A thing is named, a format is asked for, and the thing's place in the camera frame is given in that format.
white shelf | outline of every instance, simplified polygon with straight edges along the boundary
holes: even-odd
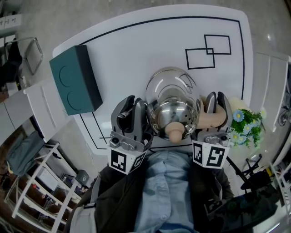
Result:
[[[284,171],[282,171],[282,174],[279,176],[279,179],[283,179],[284,175],[286,174],[286,172],[288,172],[291,168],[291,163],[286,167],[286,169],[284,169]]]
[[[283,201],[285,204],[285,208],[286,208],[286,223],[289,224],[290,220],[291,220],[291,206],[290,206],[290,200],[291,200],[291,183],[287,183],[286,180],[284,179],[284,176],[280,175],[278,176],[277,171],[274,167],[273,164],[270,164],[271,170],[275,175],[275,178],[277,180],[277,183],[279,185],[282,197],[283,197]]]
[[[285,155],[289,151],[290,147],[291,147],[291,132],[290,132],[289,137],[287,138],[282,150],[280,151],[280,154],[278,155],[277,159],[275,160],[273,166],[277,166],[277,165],[279,165],[279,163],[282,162],[283,158],[285,157]]]
[[[51,170],[51,168],[46,163],[43,165],[43,167],[45,167],[48,170],[48,172],[58,181],[59,186],[62,189],[70,191],[70,187],[67,186],[64,182],[62,182],[61,179]],[[76,194],[75,192],[73,193],[72,197],[76,200],[79,200],[79,201],[81,200],[81,197],[78,194]]]
[[[45,194],[47,196],[49,196],[52,200],[54,200],[54,202],[57,204],[57,205],[63,205],[63,203],[57,199],[55,196],[53,196],[52,194],[50,194],[44,187],[42,187],[36,180],[34,180],[32,182],[33,184],[35,184],[37,187],[39,187],[39,191],[42,193],[42,194]],[[70,207],[66,207],[67,210],[69,210],[70,212],[72,212],[72,208]]]
[[[39,204],[34,202],[28,196],[24,196],[23,200],[24,200],[24,203],[27,204],[30,208],[33,208],[33,209],[37,210],[38,212],[42,213],[43,215],[48,216],[48,217],[56,220],[56,216],[54,216],[52,213],[44,210]],[[64,225],[66,224],[66,222],[64,220],[61,220],[60,223],[62,223]]]
[[[16,216],[19,216],[20,218],[22,218],[23,220],[27,221],[28,223],[30,223],[31,225],[37,227],[38,229],[41,229],[42,231],[45,232],[51,232],[51,233],[56,233],[58,232],[58,227],[59,224],[66,224],[66,222],[64,220],[62,220],[64,212],[66,209],[68,209],[69,211],[72,211],[71,208],[68,207],[68,203],[70,200],[72,201],[77,201],[79,202],[81,200],[81,197],[79,197],[76,193],[75,193],[75,188],[77,187],[77,185],[79,185],[79,183],[74,180],[74,183],[72,184],[72,187],[69,188],[64,182],[61,181],[61,179],[50,169],[50,167],[46,164],[46,162],[48,161],[48,159],[51,157],[52,153],[56,153],[57,151],[57,147],[59,146],[59,143],[57,143],[56,145],[54,145],[53,148],[51,148],[51,150],[45,154],[45,155],[41,155],[41,158],[43,158],[42,162],[37,161],[37,159],[35,160],[36,163],[39,164],[39,166],[37,167],[37,169],[34,171],[33,175],[30,177],[27,175],[27,177],[29,178],[29,180],[27,181],[26,187],[24,188],[24,190],[21,192],[18,190],[18,182],[16,181],[16,205],[14,207],[13,213],[12,213],[12,217],[15,218]],[[40,172],[40,170],[45,167],[47,169],[47,171],[57,180],[58,185],[67,190],[68,192],[66,193],[66,197],[64,202],[61,202],[60,200],[58,200],[56,197],[54,197],[51,193],[49,193],[45,188],[43,188],[36,180],[36,176],[38,175],[38,173]],[[42,194],[46,194],[47,196],[49,196],[53,201],[55,201],[56,204],[60,205],[60,210],[58,213],[56,214],[52,214],[46,210],[44,210],[39,204],[37,204],[36,202],[34,202],[31,198],[29,198],[28,196],[26,196],[26,193],[29,189],[29,187],[31,186],[31,184],[36,184],[39,188],[39,191]],[[27,213],[23,213],[23,211],[20,209],[20,205],[21,203],[24,202],[26,203],[29,207],[37,210],[38,212],[40,212],[41,214],[50,217],[51,219],[53,219],[54,225],[52,227],[52,229],[50,230],[48,227],[46,227],[44,224],[37,222],[34,218],[30,217],[29,214]]]

gray bag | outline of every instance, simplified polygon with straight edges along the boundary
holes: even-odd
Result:
[[[37,131],[24,140],[20,135],[13,143],[6,158],[11,171],[15,175],[23,176],[35,164],[34,158],[44,144],[44,140]]]

person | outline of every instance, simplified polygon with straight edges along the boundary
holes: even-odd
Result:
[[[109,166],[100,172],[95,222],[98,233],[193,233],[205,232],[204,203],[232,198],[223,169],[203,168],[187,154],[162,151],[144,159],[125,175]],[[88,204],[92,187],[71,212]]]

metal rack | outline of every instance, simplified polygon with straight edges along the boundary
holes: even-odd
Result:
[[[283,170],[279,171],[279,164],[282,162],[286,154],[288,153],[289,149],[291,147],[291,133],[283,146],[278,158],[275,160],[274,163],[270,163],[270,167],[272,169],[272,172],[275,175],[276,181],[279,185],[283,201],[285,204],[286,209],[286,223],[291,223],[291,182],[286,181],[284,178],[284,175],[291,169],[291,163],[287,165],[287,167]]]
[[[51,157],[51,155],[53,153],[56,153],[57,156],[59,158],[61,158],[61,160],[63,161],[63,163],[66,163],[66,161],[64,160],[64,158],[62,157],[62,155],[60,154],[60,152],[57,150],[57,147],[60,144],[57,143],[56,145],[48,145],[46,144],[46,146],[48,147],[49,152],[45,155],[42,155],[36,159],[40,159],[42,158],[42,162],[36,161],[36,164],[38,164],[37,169],[35,170],[35,172],[33,173],[32,176],[26,174],[26,177],[28,178],[26,187],[21,191],[18,188],[18,182],[19,182],[19,177],[17,177],[10,189],[10,191],[7,193],[6,197],[5,197],[5,202],[12,205],[13,206],[13,202],[9,199],[9,196],[12,192],[12,190],[15,188],[16,189],[16,204],[15,206],[13,206],[13,213],[12,213],[12,217],[15,218],[16,216],[22,218],[23,220],[27,221],[28,223],[30,223],[31,225],[37,227],[38,229],[41,229],[45,232],[48,233],[56,233],[58,232],[58,227],[59,224],[66,224],[66,221],[62,220],[62,217],[64,215],[65,210],[68,211],[72,211],[72,209],[70,207],[68,207],[68,203],[71,199],[74,200],[74,202],[79,202],[81,200],[81,197],[78,196],[75,193],[75,188],[77,187],[77,185],[79,184],[76,180],[73,181],[73,184],[71,187],[68,187],[63,181],[61,181],[61,179],[51,170],[51,168],[47,165],[47,161],[48,159]],[[37,174],[40,172],[41,168],[45,167],[48,172],[58,181],[58,187],[61,189],[64,189],[66,194],[65,200],[63,202],[61,202],[60,200],[58,200],[52,193],[50,193],[49,191],[47,191],[43,186],[41,186],[36,180],[36,176]],[[29,187],[31,185],[35,184],[38,187],[38,190],[42,193],[47,195],[50,198],[50,202],[55,202],[56,205],[60,205],[60,210],[58,213],[51,213],[48,211],[48,203],[46,203],[46,205],[44,207],[40,206],[39,204],[37,204],[34,200],[32,200],[31,198],[29,198],[26,193],[29,189]],[[52,228],[48,227],[47,225],[42,223],[42,217],[36,219],[32,216],[30,216],[28,213],[26,213],[25,211],[20,209],[20,205],[22,203],[27,204],[30,208],[33,208],[34,210],[37,210],[42,216],[46,216],[46,218],[51,218],[53,219],[54,225]]]

floor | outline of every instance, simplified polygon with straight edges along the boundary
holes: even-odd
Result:
[[[26,0],[21,10],[23,26],[19,36],[37,37],[44,53],[36,75],[26,74],[26,78],[31,84],[52,78],[49,60],[53,49],[88,27],[130,11],[168,4],[208,4],[242,10],[248,16],[254,51],[267,49],[291,55],[291,19],[284,0]],[[262,153],[261,165],[266,165],[277,153],[288,129],[289,124],[278,127],[273,134],[267,130],[259,151],[235,148],[231,158],[243,168],[245,158]],[[91,154],[74,119],[53,139],[60,142],[75,166],[91,177],[96,177],[97,170],[107,164],[106,157]]]

